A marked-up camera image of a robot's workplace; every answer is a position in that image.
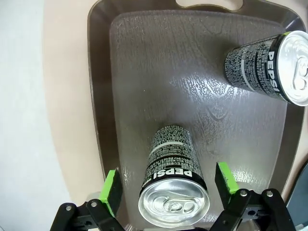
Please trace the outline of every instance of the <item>bolt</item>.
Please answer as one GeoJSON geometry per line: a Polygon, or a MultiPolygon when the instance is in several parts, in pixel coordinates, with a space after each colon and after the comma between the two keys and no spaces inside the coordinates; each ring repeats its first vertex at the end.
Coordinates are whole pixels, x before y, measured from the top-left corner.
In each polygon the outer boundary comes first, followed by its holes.
{"type": "Polygon", "coordinates": [[[272,191],[267,191],[267,192],[266,192],[266,196],[268,196],[268,197],[272,197],[272,196],[273,196],[272,191]]]}
{"type": "Polygon", "coordinates": [[[247,196],[247,192],[245,190],[241,190],[240,195],[241,196],[247,196]]]}
{"type": "Polygon", "coordinates": [[[92,207],[95,207],[97,205],[97,203],[95,202],[95,201],[93,201],[92,203],[91,203],[91,206],[92,207]]]}

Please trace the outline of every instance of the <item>can lid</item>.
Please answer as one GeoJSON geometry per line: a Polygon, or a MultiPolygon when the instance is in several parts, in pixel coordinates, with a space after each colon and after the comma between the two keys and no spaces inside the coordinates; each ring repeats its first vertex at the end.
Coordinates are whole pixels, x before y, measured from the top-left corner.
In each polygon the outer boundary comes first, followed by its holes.
{"type": "Polygon", "coordinates": [[[277,69],[283,92],[299,106],[308,105],[308,34],[293,31],[282,41],[277,69]]]}
{"type": "Polygon", "coordinates": [[[192,180],[181,178],[149,185],[138,204],[148,222],[163,228],[192,225],[204,217],[209,206],[206,190],[192,180]]]}

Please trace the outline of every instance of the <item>wood grain pattern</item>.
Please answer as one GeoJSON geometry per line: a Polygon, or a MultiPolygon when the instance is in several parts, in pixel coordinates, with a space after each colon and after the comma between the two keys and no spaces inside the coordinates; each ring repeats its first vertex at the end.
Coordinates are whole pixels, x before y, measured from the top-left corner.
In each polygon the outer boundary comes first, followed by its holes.
{"type": "Polygon", "coordinates": [[[138,211],[153,135],[177,124],[192,139],[211,206],[222,210],[215,163],[227,161],[237,181],[267,188],[280,147],[286,103],[228,85],[228,50],[284,32],[278,24],[225,13],[154,11],[122,14],[110,29],[112,84],[122,180],[130,223],[152,227],[138,211]]]}

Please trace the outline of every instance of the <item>aluminum can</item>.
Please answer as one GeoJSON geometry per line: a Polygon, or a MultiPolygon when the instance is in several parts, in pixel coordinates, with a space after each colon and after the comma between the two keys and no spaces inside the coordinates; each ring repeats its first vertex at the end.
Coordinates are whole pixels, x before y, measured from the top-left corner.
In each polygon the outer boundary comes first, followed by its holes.
{"type": "Polygon", "coordinates": [[[151,150],[139,197],[141,215],[163,228],[196,223],[210,203],[189,131],[166,126],[155,134],[151,150]]]}
{"type": "Polygon", "coordinates": [[[234,48],[225,60],[231,85],[308,105],[308,34],[286,32],[234,48]]]}

